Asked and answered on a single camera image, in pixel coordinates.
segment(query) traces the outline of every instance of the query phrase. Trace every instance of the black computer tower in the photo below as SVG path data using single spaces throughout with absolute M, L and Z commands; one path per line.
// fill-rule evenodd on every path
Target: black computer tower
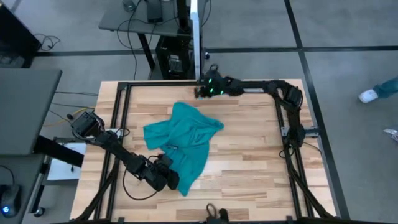
M 164 80 L 195 79 L 190 41 L 190 37 L 160 37 L 156 55 Z

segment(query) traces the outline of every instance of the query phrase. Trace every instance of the wrinkled fabric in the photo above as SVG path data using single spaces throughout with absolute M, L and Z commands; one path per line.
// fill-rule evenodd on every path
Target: wrinkled fabric
M 180 176 L 177 189 L 186 196 L 205 168 L 209 140 L 223 128 L 221 122 L 178 102 L 168 121 L 144 126 L 144 140 L 149 150 L 159 147 L 173 160 L 170 168 Z

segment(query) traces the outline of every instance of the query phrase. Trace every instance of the white paper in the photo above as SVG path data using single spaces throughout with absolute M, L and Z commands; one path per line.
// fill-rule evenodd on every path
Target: white paper
M 118 136 L 122 135 L 123 131 L 118 131 Z M 86 152 L 86 143 L 68 143 L 64 145 L 65 147 L 79 152 L 80 154 L 85 154 Z M 49 175 L 47 176 L 47 180 L 75 180 L 80 178 L 80 167 L 73 166 L 67 164 L 66 162 L 60 161 L 58 159 L 52 159 Z

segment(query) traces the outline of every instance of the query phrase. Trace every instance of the person's foot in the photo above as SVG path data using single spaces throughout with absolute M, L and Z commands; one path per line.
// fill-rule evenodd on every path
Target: person's foot
M 379 96 L 374 90 L 366 90 L 363 93 L 359 94 L 358 98 L 362 101 L 362 103 L 369 103 L 370 101 L 379 98 Z

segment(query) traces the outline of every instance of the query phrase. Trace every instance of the wooden table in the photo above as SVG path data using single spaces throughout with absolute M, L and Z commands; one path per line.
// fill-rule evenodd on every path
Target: wooden table
M 286 81 L 303 90 L 301 80 Z M 117 84 L 103 82 L 99 91 L 95 111 L 107 126 L 111 121 Z M 135 86 L 131 94 L 127 117 L 127 128 L 131 133 L 124 138 L 123 145 L 136 154 L 160 153 L 160 150 L 147 150 L 142 127 L 169 119 L 176 101 L 195 106 L 203 114 L 220 120 L 225 128 L 211 139 L 205 170 L 186 197 L 166 187 L 148 200 L 131 200 L 121 185 L 124 166 L 120 165 L 113 221 L 119 217 L 125 217 L 126 222 L 205 220 L 207 203 L 213 203 L 218 209 L 227 208 L 231 220 L 285 220 L 287 215 L 295 216 L 285 160 L 279 157 L 282 142 L 272 97 L 246 94 L 196 100 L 193 86 Z M 304 126 L 312 125 L 305 97 L 301 120 Z M 316 139 L 306 138 L 305 142 L 317 146 Z M 310 190 L 335 215 L 320 152 L 308 144 L 303 145 L 301 152 Z M 97 192 L 103 159 L 103 149 L 88 146 L 71 218 L 77 217 Z M 146 182 L 139 182 L 129 174 L 126 175 L 126 186 L 135 197 L 146 197 L 154 192 Z M 301 190 L 299 193 L 305 215 Z M 107 201 L 105 196 L 102 217 Z

